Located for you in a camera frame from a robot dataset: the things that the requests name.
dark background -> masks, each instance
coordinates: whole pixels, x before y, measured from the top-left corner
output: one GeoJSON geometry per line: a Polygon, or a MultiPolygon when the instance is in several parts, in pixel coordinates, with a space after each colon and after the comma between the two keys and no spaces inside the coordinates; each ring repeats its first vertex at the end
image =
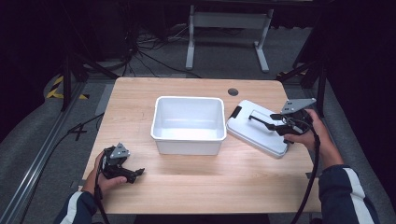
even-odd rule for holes
{"type": "MultiPolygon", "coordinates": [[[[165,37],[168,28],[186,22],[189,14],[187,6],[134,6],[124,22],[117,3],[93,2],[0,2],[0,141],[43,104],[43,89],[60,71],[65,55],[62,40],[93,61],[122,58],[138,27],[165,37]],[[129,42],[124,41],[127,32],[129,42]]],[[[394,6],[385,1],[335,2],[339,8],[323,13],[300,60],[325,56],[334,93],[395,207],[394,6]]],[[[275,27],[304,28],[316,23],[318,12],[280,9],[274,16],[275,27]]]]}

wooden table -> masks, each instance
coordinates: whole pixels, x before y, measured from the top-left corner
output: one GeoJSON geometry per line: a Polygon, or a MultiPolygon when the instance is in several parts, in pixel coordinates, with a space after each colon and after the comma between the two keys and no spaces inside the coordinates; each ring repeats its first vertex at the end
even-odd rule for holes
{"type": "MultiPolygon", "coordinates": [[[[104,199],[109,214],[254,214],[296,212],[313,163],[301,144],[274,159],[228,134],[217,156],[162,155],[150,136],[158,97],[203,96],[224,101],[225,118],[242,100],[279,112],[287,100],[277,81],[120,77],[93,145],[83,179],[106,147],[122,142],[131,152],[123,164],[146,168],[134,184],[104,199]],[[239,91],[231,96],[228,89],[239,91]]],[[[305,212],[319,212],[318,183],[305,212]]]]}

white stripe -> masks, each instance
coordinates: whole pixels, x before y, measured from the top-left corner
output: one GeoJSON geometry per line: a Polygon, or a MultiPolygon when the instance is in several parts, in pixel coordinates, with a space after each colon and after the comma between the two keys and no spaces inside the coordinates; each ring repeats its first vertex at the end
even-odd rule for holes
{"type": "Polygon", "coordinates": [[[73,223],[77,213],[77,200],[82,193],[83,193],[82,191],[77,191],[72,195],[72,197],[69,200],[69,204],[67,205],[67,214],[64,217],[64,220],[62,220],[61,224],[73,223]]]}
{"type": "Polygon", "coordinates": [[[363,199],[366,197],[366,195],[364,194],[363,188],[361,187],[361,182],[359,181],[358,176],[350,168],[344,168],[344,170],[349,177],[350,185],[352,187],[350,197],[352,199],[353,206],[355,207],[355,212],[359,223],[374,223],[370,212],[364,203],[363,199]]]}

gray carpet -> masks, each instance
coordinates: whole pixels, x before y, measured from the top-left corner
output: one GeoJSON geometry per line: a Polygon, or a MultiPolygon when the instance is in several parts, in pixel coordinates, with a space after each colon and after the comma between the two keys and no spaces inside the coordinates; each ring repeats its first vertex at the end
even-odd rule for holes
{"type": "MultiPolygon", "coordinates": [[[[270,30],[264,44],[264,53],[270,72],[264,74],[258,63],[252,41],[259,36],[255,31],[243,31],[238,35],[225,34],[219,31],[201,31],[196,36],[194,67],[189,72],[184,69],[188,42],[180,39],[160,49],[143,51],[151,57],[175,69],[157,63],[149,57],[136,55],[125,69],[115,73],[127,77],[194,77],[193,74],[206,78],[235,79],[274,79],[279,72],[291,70],[309,29],[270,30]]],[[[284,83],[290,99],[316,96],[316,86],[312,90],[302,90],[299,86],[284,83]]],[[[46,95],[53,80],[43,90],[46,95]]],[[[99,115],[106,108],[106,102],[114,80],[101,74],[90,76],[82,93],[89,94],[87,100],[77,100],[60,130],[59,140],[68,130],[77,124],[99,115]]],[[[0,214],[5,211],[8,202],[21,183],[24,173],[29,168],[37,151],[45,142],[53,123],[59,116],[62,99],[50,98],[42,106],[24,119],[0,144],[0,214]]],[[[389,198],[377,180],[374,172],[361,151],[359,142],[348,125],[347,119],[337,99],[327,84],[325,105],[325,122],[332,134],[335,144],[350,164],[360,174],[361,183],[372,199],[379,214],[381,223],[394,223],[396,216],[389,198]]],[[[51,223],[66,197],[77,189],[89,158],[93,142],[100,126],[100,118],[84,125],[77,140],[76,133],[69,134],[56,147],[49,163],[39,181],[34,198],[30,204],[23,223],[51,223]]],[[[293,214],[270,214],[271,223],[290,223],[293,214]]],[[[133,223],[134,215],[109,216],[111,223],[133,223]]],[[[303,214],[298,223],[308,223],[308,214],[303,214]]],[[[101,221],[100,215],[94,220],[101,221]]]]}

person's right hand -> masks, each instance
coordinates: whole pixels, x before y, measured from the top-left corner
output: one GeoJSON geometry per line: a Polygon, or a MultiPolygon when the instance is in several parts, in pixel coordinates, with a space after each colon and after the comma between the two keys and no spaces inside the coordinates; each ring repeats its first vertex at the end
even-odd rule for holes
{"type": "MultiPolygon", "coordinates": [[[[326,126],[324,126],[323,122],[318,117],[318,114],[315,112],[315,110],[312,109],[306,109],[306,112],[309,114],[309,116],[311,116],[313,120],[313,127],[315,129],[315,132],[319,136],[319,154],[323,161],[323,168],[327,168],[336,164],[344,164],[344,161],[340,153],[338,152],[337,147],[332,142],[332,139],[329,136],[329,132],[327,131],[326,126]]],[[[285,134],[284,138],[285,140],[291,142],[302,143],[309,150],[315,150],[315,138],[311,130],[302,135],[285,134]]]]}

